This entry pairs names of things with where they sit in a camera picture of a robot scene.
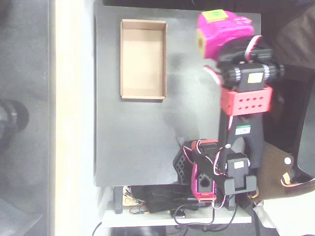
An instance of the pink servo mount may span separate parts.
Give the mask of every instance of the pink servo mount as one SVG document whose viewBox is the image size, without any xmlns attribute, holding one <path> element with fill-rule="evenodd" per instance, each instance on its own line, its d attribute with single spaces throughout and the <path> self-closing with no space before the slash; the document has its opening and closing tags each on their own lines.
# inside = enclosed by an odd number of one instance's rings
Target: pink servo mount
<svg viewBox="0 0 315 236">
<path fill-rule="evenodd" d="M 213 10 L 202 12 L 197 23 L 197 45 L 204 59 L 218 58 L 218 52 L 226 42 L 243 36 L 251 36 L 252 21 L 232 12 Z"/>
</svg>

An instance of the black cable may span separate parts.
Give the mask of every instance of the black cable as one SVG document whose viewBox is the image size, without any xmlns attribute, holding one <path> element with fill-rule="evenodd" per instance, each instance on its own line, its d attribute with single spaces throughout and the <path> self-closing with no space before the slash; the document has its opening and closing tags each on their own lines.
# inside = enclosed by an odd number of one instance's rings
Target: black cable
<svg viewBox="0 0 315 236">
<path fill-rule="evenodd" d="M 179 223 L 177 221 L 177 219 L 176 219 L 176 215 L 177 215 L 178 210 L 180 208 L 183 208 L 184 206 L 187 206 L 187 204 L 183 204 L 183 205 L 179 206 L 174 212 L 173 218 L 174 218 L 174 221 L 175 221 L 176 224 L 178 224 L 178 225 L 187 225 L 187 226 L 188 225 L 212 225 L 213 224 L 213 222 L 215 220 L 215 209 L 214 208 L 212 208 L 212 221 L 210 223 L 200 223 L 200 222 L 199 223 Z"/>
<path fill-rule="evenodd" d="M 188 226 L 187 226 L 186 231 L 185 231 L 185 233 L 183 234 L 183 236 L 185 236 L 185 235 L 187 234 L 187 232 L 188 232 Z"/>
<path fill-rule="evenodd" d="M 238 204 L 237 204 L 236 207 L 235 207 L 235 211 L 234 211 L 234 214 L 233 214 L 233 216 L 232 216 L 232 219 L 231 219 L 230 222 L 229 222 L 225 227 L 223 227 L 222 229 L 219 229 L 219 230 L 202 230 L 202 231 L 203 231 L 203 232 L 220 232 L 220 231 L 226 230 L 227 227 L 229 227 L 229 226 L 232 224 L 232 222 L 233 222 L 233 220 L 234 220 L 234 218 L 235 218 L 236 212 L 237 212 L 237 208 L 238 208 Z"/>
<path fill-rule="evenodd" d="M 98 229 L 98 227 L 99 227 L 101 224 L 102 224 L 102 222 L 100 222 L 100 223 L 95 227 L 95 229 L 94 229 L 94 231 L 93 231 L 93 233 L 92 233 L 92 236 L 94 236 L 95 231 Z"/>
</svg>

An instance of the wire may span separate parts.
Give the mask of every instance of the wire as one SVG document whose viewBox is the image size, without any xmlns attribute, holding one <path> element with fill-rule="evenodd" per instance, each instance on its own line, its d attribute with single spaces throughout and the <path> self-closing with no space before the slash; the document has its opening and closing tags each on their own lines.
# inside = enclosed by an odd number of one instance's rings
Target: wire
<svg viewBox="0 0 315 236">
<path fill-rule="evenodd" d="M 218 208 L 216 208 L 216 207 L 215 207 L 215 203 L 212 202 L 211 205 L 212 205 L 213 209 L 219 210 L 220 208 L 222 208 L 222 206 L 224 205 L 224 202 L 225 202 L 225 198 L 226 198 L 226 195 L 224 195 L 223 200 L 222 200 L 222 203 L 221 203 L 221 206 L 219 206 Z"/>
<path fill-rule="evenodd" d="M 254 49 L 254 47 L 257 44 L 260 37 L 261 37 L 261 35 L 256 35 L 250 40 L 250 43 L 248 44 L 248 46 L 245 50 L 245 59 L 247 61 L 251 60 L 252 50 Z"/>
<path fill-rule="evenodd" d="M 220 87 L 222 86 L 221 79 L 219 78 L 219 76 L 216 74 L 216 72 L 213 69 L 211 69 L 208 65 L 204 65 L 203 69 L 212 76 L 212 78 L 215 80 L 217 85 L 219 85 Z"/>
<path fill-rule="evenodd" d="M 233 122 L 233 116 L 230 116 L 228 119 L 228 131 L 230 130 L 231 126 L 232 126 L 232 122 Z"/>
<path fill-rule="evenodd" d="M 141 210 L 141 207 L 143 207 L 144 204 L 141 204 L 140 207 L 139 207 L 139 211 L 140 212 L 143 212 L 143 213 L 150 213 L 148 210 Z"/>
<path fill-rule="evenodd" d="M 217 176 L 219 176 L 219 175 L 225 175 L 224 172 L 219 172 L 219 173 L 217 173 L 217 171 L 216 171 L 216 167 L 217 167 L 217 163 L 218 163 L 220 151 L 221 151 L 222 149 L 223 149 L 223 147 L 221 147 L 221 148 L 219 149 L 218 153 L 216 154 L 215 161 L 214 161 L 214 163 L 213 163 L 213 173 L 214 173 L 215 175 L 217 175 Z"/>
<path fill-rule="evenodd" d="M 188 232 L 188 226 L 187 226 L 187 228 L 186 228 L 186 230 L 185 230 L 185 233 L 183 234 L 183 236 L 186 236 L 186 234 L 187 234 L 187 232 Z"/>
<path fill-rule="evenodd" d="M 189 151 L 192 151 L 189 147 L 186 147 L 186 146 L 183 146 L 183 153 L 184 153 L 184 156 L 186 157 L 187 161 L 189 161 L 191 164 L 193 164 L 193 162 L 189 159 L 189 157 L 187 156 L 187 153 L 185 151 L 185 149 L 189 150 Z"/>
<path fill-rule="evenodd" d="M 144 204 L 141 203 L 141 204 L 137 204 L 137 205 L 131 207 L 131 208 L 129 209 L 129 213 L 130 213 L 130 214 L 133 214 L 133 215 L 141 215 L 141 214 L 150 213 L 149 211 L 143 211 L 143 210 L 141 210 L 141 207 L 142 207 L 143 205 L 144 205 Z M 139 209 L 138 209 L 138 211 L 131 211 L 132 209 L 134 209 L 134 208 L 137 207 L 137 206 L 140 206 Z"/>
<path fill-rule="evenodd" d="M 197 152 L 198 152 L 199 154 L 202 154 L 201 151 L 199 150 L 200 142 L 201 142 L 201 140 L 199 139 L 199 140 L 197 141 L 197 143 L 196 143 L 196 149 L 197 149 Z M 213 161 L 210 159 L 210 157 L 208 157 L 207 155 L 204 155 L 204 156 L 205 156 L 205 157 L 211 162 L 211 164 L 213 165 Z"/>
<path fill-rule="evenodd" d="M 98 229 L 98 227 L 99 227 L 101 224 L 102 224 L 102 222 L 100 222 L 100 223 L 95 227 L 95 229 L 93 230 L 92 236 L 94 236 L 96 230 Z"/>
<path fill-rule="evenodd" d="M 178 222 L 177 219 L 176 219 L 177 212 L 178 212 L 178 210 L 180 208 L 183 208 L 184 206 L 186 206 L 186 204 L 183 204 L 183 205 L 179 206 L 174 212 L 173 218 L 174 218 L 174 221 L 175 221 L 176 224 L 178 224 L 178 225 L 187 225 L 187 226 L 188 225 L 212 225 L 213 224 L 213 222 L 215 220 L 215 209 L 214 208 L 212 208 L 212 221 L 210 223 L 180 223 L 180 222 Z"/>
<path fill-rule="evenodd" d="M 207 230 L 207 231 L 210 231 L 210 232 L 220 232 L 220 231 L 226 230 L 226 229 L 232 224 L 232 222 L 233 222 L 233 220 L 234 220 L 234 218 L 235 218 L 236 212 L 237 212 L 237 208 L 238 208 L 238 204 L 236 204 L 236 207 L 235 207 L 235 210 L 234 210 L 232 219 L 230 220 L 230 222 L 229 222 L 225 227 L 223 227 L 222 229 L 219 229 L 219 230 Z"/>
</svg>

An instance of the cardboard box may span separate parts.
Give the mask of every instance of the cardboard box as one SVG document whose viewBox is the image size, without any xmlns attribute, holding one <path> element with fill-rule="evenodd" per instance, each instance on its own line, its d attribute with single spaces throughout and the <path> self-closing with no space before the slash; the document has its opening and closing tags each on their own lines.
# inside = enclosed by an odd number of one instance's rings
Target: cardboard box
<svg viewBox="0 0 315 236">
<path fill-rule="evenodd" d="M 122 99 L 165 99 L 166 29 L 165 21 L 122 20 Z"/>
</svg>

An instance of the red bracket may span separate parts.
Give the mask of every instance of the red bracket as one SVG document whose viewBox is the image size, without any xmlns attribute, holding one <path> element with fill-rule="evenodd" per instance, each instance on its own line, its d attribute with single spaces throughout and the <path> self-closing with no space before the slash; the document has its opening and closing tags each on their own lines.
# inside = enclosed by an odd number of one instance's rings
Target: red bracket
<svg viewBox="0 0 315 236">
<path fill-rule="evenodd" d="M 239 116 L 269 110 L 272 88 L 263 90 L 236 92 L 226 88 L 221 91 L 221 108 L 229 116 Z"/>
</svg>

